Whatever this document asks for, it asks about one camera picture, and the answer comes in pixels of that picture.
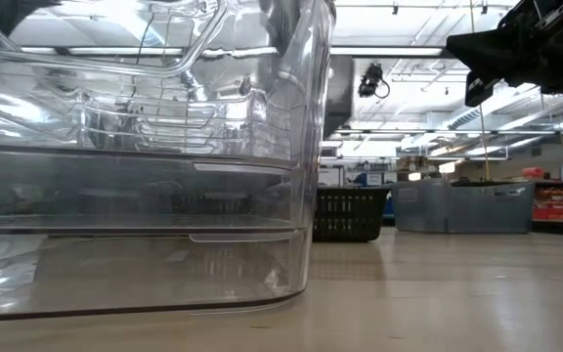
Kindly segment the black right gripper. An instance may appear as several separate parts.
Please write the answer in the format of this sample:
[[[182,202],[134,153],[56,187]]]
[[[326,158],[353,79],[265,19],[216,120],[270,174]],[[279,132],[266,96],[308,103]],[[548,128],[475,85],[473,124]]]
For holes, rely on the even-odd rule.
[[[559,74],[551,69],[554,37],[563,29],[563,0],[521,0],[500,20],[499,29],[514,35],[510,48],[513,62],[503,80],[510,87],[538,85],[542,93],[563,93]],[[446,50],[471,71],[490,74],[511,59],[509,35],[487,30],[451,35]]]

